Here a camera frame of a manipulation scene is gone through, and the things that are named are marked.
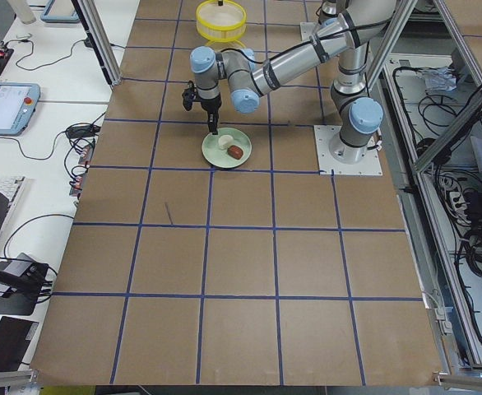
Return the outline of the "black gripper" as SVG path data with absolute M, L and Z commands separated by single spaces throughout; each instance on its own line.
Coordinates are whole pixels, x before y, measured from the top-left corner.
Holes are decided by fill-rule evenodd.
M 218 0 L 218 5 L 223 6 L 224 0 Z M 198 102 L 201 104 L 201 107 L 206 111 L 207 114 L 207 126 L 209 132 L 212 135 L 217 135 L 217 124 L 219 122 L 219 110 L 221 107 L 221 97 L 217 96 L 213 99 L 203 99 L 199 98 Z

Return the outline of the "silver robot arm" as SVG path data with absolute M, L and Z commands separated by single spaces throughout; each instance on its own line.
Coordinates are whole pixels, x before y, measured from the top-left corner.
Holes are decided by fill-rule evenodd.
M 332 58 L 338 60 L 338 72 L 331 85 L 331 98 L 342 121 L 350 116 L 351 106 L 367 95 L 368 42 L 391 21 L 394 1 L 340 1 L 340 10 L 322 21 L 306 40 L 281 53 L 258 62 L 245 49 L 195 48 L 190 54 L 194 75 L 182 93 L 183 107 L 194 103 L 207 113 L 211 133 L 218 132 L 222 105 L 220 81 L 228 83 L 230 99 L 241 114 L 254 112 L 260 99 Z

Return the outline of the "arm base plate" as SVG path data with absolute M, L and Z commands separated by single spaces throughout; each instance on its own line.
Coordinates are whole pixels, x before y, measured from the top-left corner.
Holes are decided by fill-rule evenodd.
M 317 22 L 300 22 L 299 23 L 299 31 L 300 37 L 302 41 L 309 40 L 309 37 L 316 33 L 318 30 L 319 24 Z
M 382 176 L 382 166 L 374 135 L 366 146 L 347 146 L 339 125 L 314 125 L 314 140 L 319 173 L 322 175 Z

